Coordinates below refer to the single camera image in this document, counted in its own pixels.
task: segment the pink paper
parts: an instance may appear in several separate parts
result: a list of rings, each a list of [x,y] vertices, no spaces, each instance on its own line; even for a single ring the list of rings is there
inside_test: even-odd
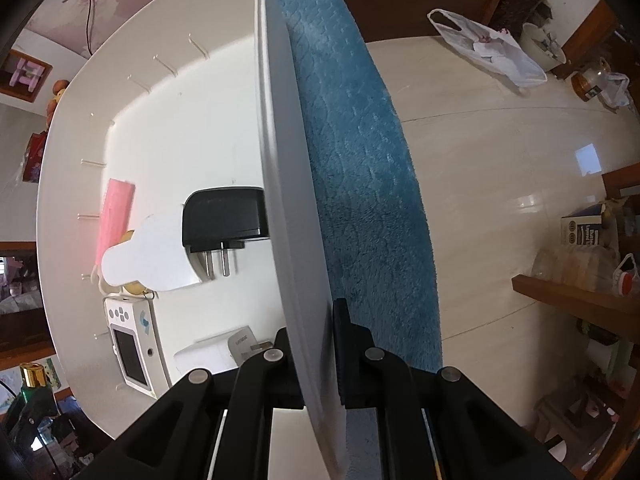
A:
[[[98,243],[95,248],[95,264],[97,266],[100,266],[102,262],[104,251],[119,243],[122,235],[127,232],[135,189],[136,187],[129,182],[114,178],[109,179],[100,214]]]

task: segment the blue sticker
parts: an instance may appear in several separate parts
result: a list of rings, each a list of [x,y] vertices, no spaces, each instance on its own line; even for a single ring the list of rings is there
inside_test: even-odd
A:
[[[145,334],[149,335],[149,322],[145,319],[145,311],[140,312],[140,324],[145,327]]]

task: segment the blue plush fabric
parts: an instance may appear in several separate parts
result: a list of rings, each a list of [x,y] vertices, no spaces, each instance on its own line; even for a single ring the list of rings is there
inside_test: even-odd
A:
[[[353,322],[410,365],[442,365],[433,253],[402,126],[343,0],[279,0],[329,280]],[[372,415],[348,413],[350,478],[379,477]]]

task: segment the floor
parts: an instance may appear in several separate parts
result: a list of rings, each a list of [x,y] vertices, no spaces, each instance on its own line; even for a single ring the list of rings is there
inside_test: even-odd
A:
[[[414,161],[438,279],[444,364],[518,423],[584,366],[575,318],[511,290],[559,218],[640,160],[640,124],[568,82],[518,92],[435,38],[369,44]]]

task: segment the black cable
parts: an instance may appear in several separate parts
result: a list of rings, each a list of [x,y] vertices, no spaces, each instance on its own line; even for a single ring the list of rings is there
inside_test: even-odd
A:
[[[4,381],[0,380],[0,384],[2,384],[2,386],[4,386],[4,389],[5,389],[5,390],[7,390],[10,394],[12,394],[12,396],[14,396],[14,398],[15,398],[15,397],[17,397],[17,395],[15,394],[15,392],[14,392],[11,388],[9,388],[9,387],[4,383]]]
[[[9,388],[3,380],[0,380],[0,384],[2,384],[2,386],[4,386],[4,389],[7,390],[10,394],[12,394],[12,396],[17,397],[17,395],[15,394],[15,392]],[[60,468],[58,467],[58,464],[56,464],[56,461],[53,459],[53,455],[51,454],[51,452],[49,451],[49,447],[47,447],[47,444],[45,444],[44,439],[42,437],[42,435],[40,434],[40,431],[37,431],[37,436],[38,436],[38,440],[40,441],[40,443],[42,444],[42,447],[44,448],[44,450],[47,452],[47,454],[49,455],[49,458],[51,459],[51,463],[53,464],[53,467],[55,468],[56,472],[58,473],[58,477],[61,480],[64,480],[65,477],[62,475],[62,471],[60,471]]]
[[[86,47],[89,50],[89,54],[92,56],[94,53],[91,51],[91,41],[89,40],[89,22],[91,21],[91,7],[92,1],[89,0],[89,12],[86,14]]]

